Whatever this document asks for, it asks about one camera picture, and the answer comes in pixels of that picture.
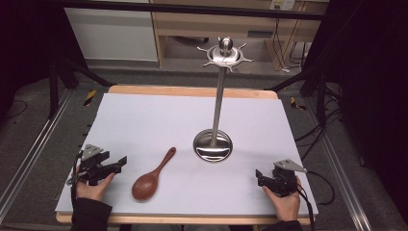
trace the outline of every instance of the aluminum rail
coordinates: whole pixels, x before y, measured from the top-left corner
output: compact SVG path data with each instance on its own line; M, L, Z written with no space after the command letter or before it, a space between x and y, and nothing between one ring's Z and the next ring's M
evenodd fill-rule
M63 98L60 101L61 105L60 109L52 118L47 120L41 132L39 133L36 141L32 145L30 151L27 153L24 161L21 163L20 167L15 173L9 186L6 188L6 190L3 192L3 195L0 197L0 224L3 222L7 212L12 207L15 198L17 197L20 189L24 185L24 182L26 181L28 175L30 174L34 164L36 163L43 147L47 144L48 139L51 137L52 132L54 131L61 116L64 113L64 110L69 102L72 93L73 90L65 90Z
M313 103L310 102L309 98L306 98L305 102L306 106L309 109L314 108ZM310 115L312 116L315 124L318 125L319 124L318 118L312 111L313 110L309 110ZM367 218L366 213L364 212L364 209L360 204L360 200L358 199L357 194L355 193L350 181L348 180L348 177L345 174L345 171L340 163L340 160L337 157L336 151L334 150L334 147L326 134L323 136L322 142L325 149L324 153L327 156L327 160L333 170L333 174L336 178L336 181L339 184L339 188L343 195L344 202L348 208L348 211L351 214L351 218L354 221L356 229L358 231L372 230L369 219Z
M204 7L173 4L149 4L108 1L83 0L38 0L46 6L61 6L64 8L114 10L129 12L156 12L156 13L196 13L230 16L268 17L286 19L304 19L322 21L327 18L324 13L304 13L290 11L259 10L245 8Z

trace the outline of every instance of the stand pole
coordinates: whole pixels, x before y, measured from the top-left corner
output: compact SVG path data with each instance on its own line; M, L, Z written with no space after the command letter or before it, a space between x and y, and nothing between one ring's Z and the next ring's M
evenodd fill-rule
M213 136L211 138L211 145L217 145L219 115L221 113L222 95L224 93L224 82L225 82L226 71L227 71L227 67L221 66L218 72L217 99L216 99L216 108L214 112Z

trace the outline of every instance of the spoon handle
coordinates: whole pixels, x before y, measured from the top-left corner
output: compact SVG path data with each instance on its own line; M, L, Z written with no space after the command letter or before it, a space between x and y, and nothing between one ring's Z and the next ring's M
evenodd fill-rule
M159 174L159 172L162 170L162 168L167 164L167 162L174 156L176 153L176 148L171 147L168 151L165 157L163 158L162 162L160 165L154 170L156 174Z

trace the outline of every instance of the white table surface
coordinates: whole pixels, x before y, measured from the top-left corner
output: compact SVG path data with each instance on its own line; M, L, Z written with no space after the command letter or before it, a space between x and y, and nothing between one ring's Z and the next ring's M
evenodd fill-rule
M215 102L213 97L104 95L84 147L90 143L110 151L104 165L128 157L122 173L105 192L103 201L114 206L113 215L274 215L269 199L257 186L255 169L271 177L273 162L291 159L301 165L282 102L224 98L219 129L230 136L234 149L225 161L211 164L196 156L192 141L202 130L212 128ZM147 201L135 200L131 194L135 180L156 168L172 146L177 152L163 168L156 193ZM297 175L316 215L306 176ZM72 213L69 190L65 185L56 212ZM299 215L308 216L303 199Z

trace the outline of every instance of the black cable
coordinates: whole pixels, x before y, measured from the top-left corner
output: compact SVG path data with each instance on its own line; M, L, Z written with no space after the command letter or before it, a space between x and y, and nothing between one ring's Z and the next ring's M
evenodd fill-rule
M303 135L303 136L301 136L301 137L299 137L299 138L294 139L294 141L301 141L301 140L303 140L303 139L309 137L310 135L316 133L316 132L320 129L320 127L321 127L320 125L317 125L316 127L314 127L311 131L309 131L309 132L306 133L305 135Z
M80 152L75 156L74 164L72 166L72 177L66 182L67 185L71 185L71 202L72 202L72 208L75 207L75 202L76 202L76 190L77 190L77 184L79 181L79 176L77 173L77 166L78 166L78 160L81 159L83 152Z
M307 157L307 155L310 153L310 151L312 150L312 148L316 145L316 143L318 143L318 140L320 139L320 136L322 136L323 132L325 132L325 128L321 129L318 136L315 138L315 140L312 142L312 144L310 145L310 147L307 149L307 151L305 152L305 154L300 158L300 160L303 162L303 160Z
M303 64L304 62L304 53L305 53L305 49L306 49L306 42L303 42L303 53L302 53L302 57L294 57L293 53L294 53L294 49L297 46L297 41L294 41L292 44L292 48L291 51L289 53L289 61L291 61L292 64Z
M26 109L28 107L28 104L26 102L24 102L22 100L14 100L14 102L23 103L24 104L23 110L21 112L17 113L16 115L6 116L5 118L12 118L12 117L20 116L21 114L23 114L26 111Z
M324 131L323 131L323 135L320 136L320 137L316 140L316 142L319 142L319 141L321 141L321 139L323 139L323 136L324 136L324 134L326 133L325 129L323 129L323 130L324 130ZM296 147L310 146L310 145L314 145L314 141L311 142L311 143L307 143L307 144L298 144Z
M328 200L327 202L319 202L318 204L319 205L329 205L329 204L333 203L334 199L336 198L336 193L334 191L334 187L330 184L329 180L327 180L322 175L320 175L320 174L318 174L317 172L314 172L314 171L308 170L307 173L310 173L312 175L316 175L319 178L321 178L323 181L325 181L327 183L327 185L330 187L330 190L332 191L332 196L331 196L330 200Z
M335 117L335 118L333 118L330 122L326 122L326 126L327 125L329 125L329 124L331 124L332 122L334 122L334 121L336 121L336 119L338 119L338 118L340 118L340 116L337 116L337 117ZM309 145L312 145L312 143L308 143L308 144L298 144L297 145L297 147L301 147L301 146L309 146Z
M278 26L279 26L279 18L276 18L275 33L273 34L273 39L272 39L272 48L273 48L273 51L275 52L276 58L278 59L279 64L282 66L282 68L296 68L297 66L290 66L290 65L288 65L288 64L285 63L285 59L284 59L284 56L283 56L283 53L282 53L282 46L281 46L281 44L280 44L280 39L279 39L279 34L278 34ZM284 64L285 66L282 65L282 63L281 63L281 61L280 61L280 59L279 59L279 55L278 55L278 53L276 52L276 49L275 49L275 38L278 39L278 44L279 44L279 47L280 47L280 53L281 53L282 62L283 62L283 64Z
M302 196L303 199L305 200L306 205L307 205L307 209L308 209L308 211L309 211L310 230L311 230L311 231L315 231L315 218L314 218L314 216L313 216L312 204L309 202L309 199L308 199L308 197L307 197L306 191L305 191L300 185L298 185L298 187L300 187L300 188L305 192L305 193L303 193L302 191L297 190L297 192L299 193L299 195Z

